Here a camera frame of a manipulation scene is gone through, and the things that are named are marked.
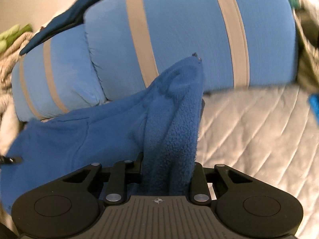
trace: metal screw head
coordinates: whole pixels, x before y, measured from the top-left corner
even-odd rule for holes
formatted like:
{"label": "metal screw head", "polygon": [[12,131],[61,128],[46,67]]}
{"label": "metal screw head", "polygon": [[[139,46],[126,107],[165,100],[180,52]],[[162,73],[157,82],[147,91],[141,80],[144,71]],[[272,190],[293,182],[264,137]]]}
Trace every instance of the metal screw head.
{"label": "metal screw head", "polygon": [[196,194],[194,196],[194,199],[198,202],[205,202],[205,201],[209,200],[209,196],[207,196],[205,194]]}
{"label": "metal screw head", "polygon": [[108,194],[106,196],[106,199],[108,201],[111,201],[111,202],[117,202],[117,201],[121,200],[121,198],[122,198],[121,195],[117,194],[117,193]]}

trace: white quilted bedspread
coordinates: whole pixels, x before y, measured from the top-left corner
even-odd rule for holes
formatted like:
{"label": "white quilted bedspread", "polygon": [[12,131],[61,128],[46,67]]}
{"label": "white quilted bedspread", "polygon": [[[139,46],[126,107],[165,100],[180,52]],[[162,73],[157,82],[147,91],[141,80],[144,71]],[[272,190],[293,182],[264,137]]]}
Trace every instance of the white quilted bedspread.
{"label": "white quilted bedspread", "polygon": [[319,129],[308,94],[291,85],[204,100],[196,161],[226,164],[292,194],[304,209],[296,236],[319,239]]}

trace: dark blue fabric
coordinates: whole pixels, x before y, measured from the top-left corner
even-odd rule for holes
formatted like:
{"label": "dark blue fabric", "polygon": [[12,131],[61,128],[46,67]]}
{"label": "dark blue fabric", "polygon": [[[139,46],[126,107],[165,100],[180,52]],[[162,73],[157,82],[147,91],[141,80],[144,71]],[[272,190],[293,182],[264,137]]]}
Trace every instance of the dark blue fabric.
{"label": "dark blue fabric", "polygon": [[84,12],[98,1],[100,0],[77,0],[67,11],[53,18],[47,27],[37,33],[20,51],[20,55],[28,53],[52,36],[83,23]]}
{"label": "dark blue fabric", "polygon": [[31,121],[7,154],[22,156],[23,163],[2,166],[5,210],[10,213],[23,193],[87,164],[112,166],[140,151],[143,180],[134,193],[184,194],[195,161],[203,90],[202,62],[189,57],[135,95],[47,123]]}
{"label": "dark blue fabric", "polygon": [[309,97],[309,103],[319,124],[319,94],[311,95]]}

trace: pillow strap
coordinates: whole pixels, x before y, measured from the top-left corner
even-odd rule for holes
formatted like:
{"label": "pillow strap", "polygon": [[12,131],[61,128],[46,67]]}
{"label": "pillow strap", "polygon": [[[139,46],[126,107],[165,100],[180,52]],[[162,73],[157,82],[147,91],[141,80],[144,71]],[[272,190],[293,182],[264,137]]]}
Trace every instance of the pillow strap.
{"label": "pillow strap", "polygon": [[236,0],[217,0],[224,18],[234,76],[234,88],[249,86],[249,56],[244,24]]}
{"label": "pillow strap", "polygon": [[49,88],[50,95],[54,103],[56,104],[56,106],[58,106],[63,113],[68,113],[69,110],[61,101],[54,83],[54,77],[53,77],[53,71],[52,71],[52,65],[51,65],[51,40],[50,39],[44,42],[43,44],[43,60],[44,60],[45,76],[47,79],[47,86]]}
{"label": "pillow strap", "polygon": [[143,0],[126,0],[126,9],[133,44],[145,87],[159,75],[148,30]]}
{"label": "pillow strap", "polygon": [[19,63],[19,78],[20,78],[20,86],[24,95],[24,98],[26,99],[26,102],[28,104],[29,109],[31,110],[31,112],[33,113],[33,115],[38,118],[39,120],[43,120],[44,117],[41,116],[41,114],[35,109],[35,107],[32,104],[28,89],[27,89],[27,85],[26,85],[26,81],[24,78],[24,57],[25,55],[23,55],[20,59],[20,63]]}

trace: blue object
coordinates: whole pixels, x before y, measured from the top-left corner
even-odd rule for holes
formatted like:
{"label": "blue object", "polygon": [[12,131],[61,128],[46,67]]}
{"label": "blue object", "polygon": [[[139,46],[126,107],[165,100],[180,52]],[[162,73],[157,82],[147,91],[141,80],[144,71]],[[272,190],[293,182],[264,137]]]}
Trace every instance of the blue object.
{"label": "blue object", "polygon": [[301,8],[298,0],[288,0],[288,1],[289,1],[291,8],[293,8],[293,9],[300,9]]}
{"label": "blue object", "polygon": [[84,12],[100,0],[77,0],[67,11],[53,18],[52,21],[34,35],[30,42],[20,51],[24,55],[54,35],[83,23]]}
{"label": "blue object", "polygon": [[140,151],[143,180],[135,193],[184,195],[197,151],[203,86],[202,62],[188,57],[133,96],[46,123],[31,121],[7,153],[23,163],[1,166],[4,209],[10,213],[25,192],[87,164],[112,166]]}
{"label": "blue object", "polygon": [[[49,91],[44,67],[44,44],[40,44],[24,56],[24,80],[36,111],[43,118],[63,114]],[[84,26],[66,30],[54,36],[50,45],[51,76],[57,94],[71,111],[103,104],[106,97],[92,65]],[[12,71],[12,91],[17,116],[21,121],[36,119],[31,112],[21,88],[20,63]]]}
{"label": "blue object", "polygon": [[309,97],[309,103],[312,111],[315,114],[316,120],[319,124],[319,94],[313,94]]}
{"label": "blue object", "polygon": [[[295,81],[298,46],[288,0],[236,1],[247,38],[250,85]],[[205,91],[233,87],[229,41],[217,0],[143,2],[159,73],[196,51],[203,59]],[[102,0],[90,7],[85,30],[92,62],[109,100],[145,89],[126,0]]]}

